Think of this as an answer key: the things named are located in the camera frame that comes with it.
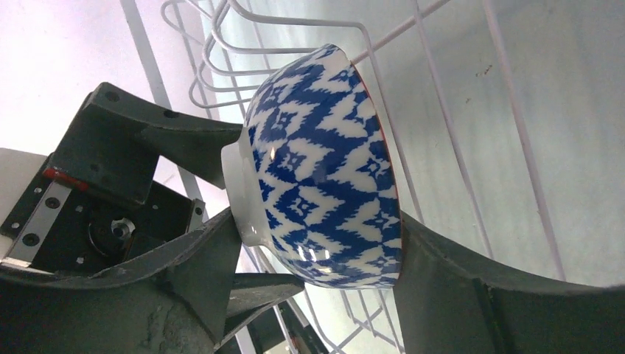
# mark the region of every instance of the dish rack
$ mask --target dish rack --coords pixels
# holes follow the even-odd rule
[[[467,163],[459,143],[458,133],[456,132],[455,123],[451,114],[452,110],[450,109],[450,100],[444,93],[441,73],[437,69],[437,61],[434,59],[435,55],[433,54],[433,49],[430,45],[431,34],[427,33],[423,24],[423,20],[425,18],[436,13],[448,2],[450,2],[450,0],[437,0],[431,2],[428,6],[421,8],[418,1],[415,0],[413,2],[412,13],[407,15],[407,18],[403,22],[399,23],[393,30],[381,38],[372,38],[370,36],[370,29],[357,21],[278,17],[274,15],[255,13],[250,0],[215,0],[215,4],[211,0],[167,0],[161,6],[161,17],[165,23],[172,28],[172,30],[180,33],[181,39],[187,50],[191,70],[193,70],[196,74],[195,79],[190,84],[188,91],[188,96],[191,102],[193,102],[193,104],[197,107],[204,109],[208,119],[220,119],[228,116],[235,122],[242,121],[251,95],[269,74],[279,69],[281,64],[284,65],[292,59],[297,58],[299,55],[303,55],[315,49],[313,47],[305,46],[267,47],[265,43],[263,43],[260,27],[263,27],[265,30],[267,28],[273,28],[276,32],[280,30],[280,26],[282,25],[330,27],[334,31],[359,31],[361,41],[366,50],[362,52],[348,51],[347,54],[355,64],[366,63],[367,65],[370,65],[372,73],[370,79],[372,80],[367,81],[367,83],[369,84],[369,88],[374,89],[374,95],[377,95],[377,97],[375,97],[375,101],[380,115],[383,119],[388,121],[388,131],[391,133],[390,135],[393,138],[394,146],[397,148],[399,161],[403,167],[402,171],[405,174],[410,201],[413,204],[411,207],[413,207],[416,219],[427,225],[427,221],[424,221],[422,208],[420,207],[419,199],[416,194],[416,189],[413,183],[414,179],[411,175],[410,169],[408,168],[405,149],[402,146],[401,139],[399,139],[396,117],[390,114],[388,110],[385,85],[380,74],[380,65],[376,56],[377,50],[391,45],[402,33],[415,27],[419,35],[418,39],[415,40],[415,46],[418,45],[417,41],[420,42],[420,46],[425,54],[427,67],[430,70],[431,78],[433,80],[433,86],[439,101],[439,108],[442,112],[445,128],[447,129],[453,154],[455,156],[455,160],[457,161],[464,189],[466,190],[470,201],[472,215],[474,218],[474,226],[480,235],[484,254],[493,258],[491,240],[489,239],[486,231],[483,212],[480,204],[478,203],[472,179],[467,170]],[[190,35],[185,30],[185,23],[182,21],[179,10],[179,7],[181,6],[187,6],[195,9],[198,15],[202,17],[206,25],[204,38],[197,38],[197,36]],[[499,20],[497,18],[494,0],[483,0],[482,10],[486,17],[492,44],[495,46],[497,64],[505,81],[507,96],[511,106],[512,116],[514,117],[514,125],[517,130],[518,139],[520,140],[523,158],[526,163],[527,173],[534,193],[537,213],[540,217],[540,223],[548,245],[551,261],[553,262],[556,270],[555,277],[560,280],[566,280],[565,267],[562,264],[562,258],[556,242],[554,225],[549,214],[547,198],[538,173],[537,159],[533,153],[529,139],[526,120],[523,116],[523,110],[521,109],[519,93],[513,78],[513,66],[509,60],[508,52],[506,51],[506,45],[499,25]],[[231,42],[224,36],[224,19],[228,14],[232,13],[236,13],[238,16],[244,18],[249,22],[249,24],[251,24],[256,38],[255,46],[235,46],[232,45]],[[140,32],[140,29],[135,29],[133,31],[133,36],[136,36],[137,33],[141,34]],[[192,54],[191,48],[193,46],[200,46],[202,48],[202,60],[199,60],[199,62],[196,61],[196,58],[194,58]],[[249,55],[251,57],[258,58],[259,62],[262,63],[262,66],[255,69],[235,69],[236,63],[235,60],[232,60],[232,58],[237,56],[240,58],[241,55]],[[219,57],[220,60],[217,61],[221,61],[221,63],[215,63],[216,57]],[[482,74],[487,74],[491,68],[492,65],[488,66],[488,69],[486,69],[486,71]],[[216,85],[216,82],[226,84],[224,86],[220,86]],[[151,82],[150,85],[156,87],[158,86],[158,82]],[[155,93],[155,99],[158,101],[159,95],[157,92],[153,93]],[[166,95],[165,98],[161,99],[161,102],[156,103],[163,106],[169,105]],[[181,171],[181,177],[189,195],[199,195],[195,177],[190,176],[185,171]],[[272,266],[271,261],[263,251],[244,248],[243,254],[249,259],[257,271],[276,271]],[[324,329],[320,326],[318,321],[318,309],[315,309],[315,306],[313,306],[309,291],[304,292],[305,302],[308,307],[308,311],[310,312],[310,318],[314,322],[315,329],[317,330],[319,336],[325,341],[332,353],[345,353],[345,346],[362,331],[369,331],[373,337],[394,347],[398,353],[405,353],[405,349],[402,346],[401,333],[396,324],[394,324],[394,309],[393,306],[388,303],[388,294],[382,291],[357,291],[356,301],[359,302],[359,304],[355,305],[353,303],[354,300],[350,300],[345,291],[337,292],[339,293],[344,306],[344,316],[349,317],[349,319],[357,326],[352,333],[340,342],[331,340],[328,334],[324,332]],[[377,299],[377,308],[373,311],[369,310],[365,301],[365,297],[371,296]],[[299,315],[298,317],[302,322],[307,321],[306,316],[304,316],[302,311],[298,309],[298,305],[296,303],[289,302],[289,305],[291,305],[296,314]],[[364,318],[360,318],[355,315],[354,309],[356,306],[362,308]],[[277,308],[274,310],[276,311],[279,323],[283,329],[285,340],[288,344],[288,350],[291,353],[298,353],[296,346],[291,341],[288,331],[284,326],[284,320],[282,319],[279,310]],[[390,328],[390,335],[388,333],[382,333],[377,329],[377,326],[374,326],[374,320],[380,317],[383,320],[386,320],[386,323]],[[245,331],[242,331],[237,336],[237,340],[241,349],[244,350],[246,341]]]

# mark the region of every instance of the patterned bowl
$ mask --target patterned bowl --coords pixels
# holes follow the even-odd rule
[[[402,257],[399,199],[373,102],[327,44],[272,74],[239,141],[222,150],[242,241],[304,281],[390,288]]]

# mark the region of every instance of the screw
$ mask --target screw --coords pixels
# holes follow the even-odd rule
[[[37,246],[37,244],[39,243],[39,236],[35,234],[27,234],[24,235],[24,237],[21,239],[21,242],[29,247]]]
[[[46,199],[46,207],[50,209],[57,209],[60,207],[60,202],[55,197],[50,197]]]

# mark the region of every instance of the white floor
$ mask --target white floor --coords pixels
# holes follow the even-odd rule
[[[160,19],[160,3],[137,2],[173,108],[206,115],[186,95],[193,73],[180,36]],[[433,2],[419,5],[425,9]],[[496,3],[567,279],[597,286],[624,283],[625,3]],[[359,21],[374,41],[413,11],[409,0],[251,4],[254,12],[268,15]],[[197,13],[187,4],[180,8],[188,19],[187,30],[202,38]],[[426,18],[425,27],[495,259],[555,277],[481,1],[452,0]],[[259,30],[266,47],[331,42],[352,57],[365,48],[355,29],[262,25]],[[254,28],[238,16],[228,15],[223,31],[234,45],[256,46]],[[101,81],[152,98],[117,1],[9,1],[0,10],[0,33],[0,147],[53,151],[84,96]],[[387,109],[408,152],[424,223],[484,252],[416,30],[408,30],[377,55]],[[200,60],[199,48],[194,56]],[[235,69],[264,69],[258,57],[231,59]],[[292,59],[272,56],[270,63],[279,66]],[[215,60],[220,60],[218,53]],[[370,63],[365,60],[358,67],[381,107]],[[257,80],[261,79],[241,78],[239,84]],[[229,79],[213,81],[216,86],[231,85]],[[219,111],[221,120],[238,122],[240,116],[237,107]],[[402,207],[414,215],[393,154]],[[170,162],[161,162],[156,179],[183,191]],[[202,192],[212,213],[227,204],[224,193],[207,184],[202,184]],[[357,325],[347,318],[340,295],[307,289],[324,332],[341,342]],[[372,292],[364,297],[370,313],[378,308]],[[357,293],[350,292],[349,298],[357,318],[364,320]],[[392,295],[386,298],[394,312]],[[310,317],[302,296],[297,301]],[[383,314],[373,326],[391,337]],[[345,352],[397,351],[363,330]]]

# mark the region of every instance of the blue ikat pattern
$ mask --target blue ikat pattern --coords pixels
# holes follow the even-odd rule
[[[245,125],[284,265],[324,287],[391,287],[402,254],[395,179],[345,54],[328,44],[270,76]]]

